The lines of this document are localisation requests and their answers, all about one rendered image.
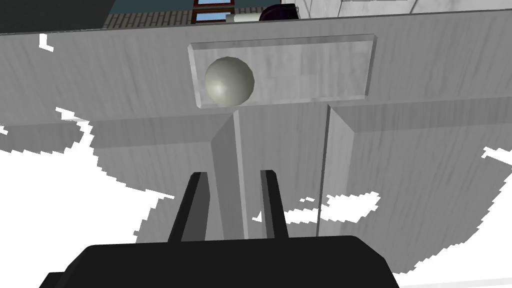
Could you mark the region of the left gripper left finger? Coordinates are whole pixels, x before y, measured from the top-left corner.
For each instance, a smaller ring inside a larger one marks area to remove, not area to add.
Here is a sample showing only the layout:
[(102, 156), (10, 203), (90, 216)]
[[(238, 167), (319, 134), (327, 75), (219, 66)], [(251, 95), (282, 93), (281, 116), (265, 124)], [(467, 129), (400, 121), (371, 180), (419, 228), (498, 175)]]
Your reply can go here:
[(192, 173), (169, 234), (169, 243), (206, 240), (210, 198), (207, 172)]

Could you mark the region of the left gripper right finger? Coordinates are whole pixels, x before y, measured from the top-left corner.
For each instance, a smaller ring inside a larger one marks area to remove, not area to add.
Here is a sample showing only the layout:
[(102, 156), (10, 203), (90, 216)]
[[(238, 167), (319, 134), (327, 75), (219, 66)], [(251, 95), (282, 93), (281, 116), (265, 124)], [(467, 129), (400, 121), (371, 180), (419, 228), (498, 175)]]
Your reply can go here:
[(260, 178), (267, 238), (287, 239), (289, 238), (289, 231), (285, 219), (277, 174), (273, 170), (261, 170)]

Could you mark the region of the grey wooden cupboard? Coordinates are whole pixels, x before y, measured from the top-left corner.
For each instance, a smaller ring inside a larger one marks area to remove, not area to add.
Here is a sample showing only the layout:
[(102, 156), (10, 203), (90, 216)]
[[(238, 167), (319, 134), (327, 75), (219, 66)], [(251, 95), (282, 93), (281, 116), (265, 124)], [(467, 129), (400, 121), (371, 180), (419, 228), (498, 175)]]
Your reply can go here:
[[(199, 108), (192, 43), (373, 34), (364, 99)], [(355, 235), (407, 273), (469, 240), (499, 193), (485, 146), (512, 148), (512, 9), (0, 35), (0, 147), (63, 151), (56, 108), (93, 126), (107, 176), (174, 196), (207, 171), (215, 227), (261, 238), (261, 170), (299, 198), (377, 192), (356, 223), (291, 223), (292, 237)]]

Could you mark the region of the grey round knob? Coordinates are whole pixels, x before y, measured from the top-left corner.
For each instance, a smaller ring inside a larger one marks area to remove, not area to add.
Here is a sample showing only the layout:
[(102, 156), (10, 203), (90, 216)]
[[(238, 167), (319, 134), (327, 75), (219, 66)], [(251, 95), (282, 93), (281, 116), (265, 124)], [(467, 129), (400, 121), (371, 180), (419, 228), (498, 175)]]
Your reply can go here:
[(234, 107), (245, 103), (253, 94), (255, 77), (248, 64), (237, 57), (216, 59), (205, 73), (205, 87), (215, 104)]

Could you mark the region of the grey drawer front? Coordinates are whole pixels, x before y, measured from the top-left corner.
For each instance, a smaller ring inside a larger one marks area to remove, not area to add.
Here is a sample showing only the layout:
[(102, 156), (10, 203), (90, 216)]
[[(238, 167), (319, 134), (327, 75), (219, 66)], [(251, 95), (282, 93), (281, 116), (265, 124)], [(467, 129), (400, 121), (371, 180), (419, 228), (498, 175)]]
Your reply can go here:
[(218, 108), (205, 86), (216, 60), (233, 57), (252, 70), (247, 106), (363, 100), (370, 87), (377, 37), (331, 35), (197, 42), (188, 46), (196, 105)]

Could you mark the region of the brown framed window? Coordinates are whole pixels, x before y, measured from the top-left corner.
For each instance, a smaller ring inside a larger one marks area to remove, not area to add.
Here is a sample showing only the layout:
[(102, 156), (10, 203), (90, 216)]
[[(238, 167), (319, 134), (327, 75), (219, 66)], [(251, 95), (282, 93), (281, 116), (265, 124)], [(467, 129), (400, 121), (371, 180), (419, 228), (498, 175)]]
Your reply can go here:
[(191, 24), (225, 23), (235, 14), (235, 0), (193, 0)]

